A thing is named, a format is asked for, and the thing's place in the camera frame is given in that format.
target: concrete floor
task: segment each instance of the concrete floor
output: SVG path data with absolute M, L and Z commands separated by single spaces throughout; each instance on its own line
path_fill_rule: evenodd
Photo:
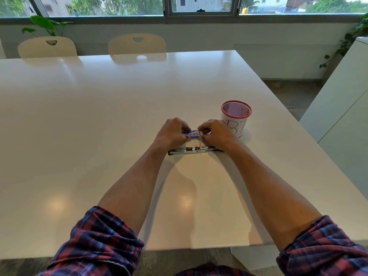
M 276 81 L 267 80 L 266 85 L 290 111 L 300 120 L 315 96 L 321 89 L 316 82 Z M 1 276 L 32 276 L 43 271 L 52 258 L 32 258 L 17 260 L 1 260 Z M 247 269 L 230 253 L 229 248 L 201 250 L 169 250 L 144 252 L 138 268 L 138 275 L 173 275 L 207 262 L 228 265 L 242 270 Z M 255 275 L 283 275 L 277 267 L 269 267 L 251 271 Z

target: plaid shirt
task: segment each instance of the plaid shirt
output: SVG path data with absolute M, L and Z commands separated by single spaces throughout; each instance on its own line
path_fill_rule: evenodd
M 90 209 L 72 229 L 47 270 L 39 275 L 132 275 L 144 244 L 119 218 L 100 207 Z M 285 275 L 368 275 L 368 253 L 328 216 L 313 222 L 283 250 L 277 263 Z M 212 263 L 177 276 L 251 275 Z

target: white table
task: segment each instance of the white table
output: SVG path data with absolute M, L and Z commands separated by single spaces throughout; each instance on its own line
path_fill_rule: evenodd
M 368 201 L 236 51 L 0 60 L 0 81 L 1 259 L 52 256 L 167 118 L 196 128 L 232 99 L 253 109 L 255 154 L 368 240 Z M 146 250 L 272 244 L 239 172 L 217 155 L 165 158 L 139 234 Z

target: white chair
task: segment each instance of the white chair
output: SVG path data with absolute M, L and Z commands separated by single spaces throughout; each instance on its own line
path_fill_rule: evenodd
M 74 43 L 64 37 L 38 37 L 23 41 L 18 46 L 22 59 L 77 56 Z
M 166 53 L 166 44 L 157 35 L 128 34 L 113 38 L 108 43 L 108 53 L 110 55 Z
M 6 59 L 4 50 L 2 48 L 1 40 L 0 40 L 0 59 Z

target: window frame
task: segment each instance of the window frame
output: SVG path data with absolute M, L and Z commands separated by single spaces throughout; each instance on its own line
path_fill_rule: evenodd
M 232 0 L 230 11 L 172 12 L 171 0 L 162 0 L 157 16 L 49 16 L 41 0 L 29 0 L 37 15 L 75 24 L 205 24 L 205 23 L 358 23 L 364 13 L 288 13 L 239 15 L 241 0 Z M 0 18 L 0 25 L 29 25 L 28 17 Z

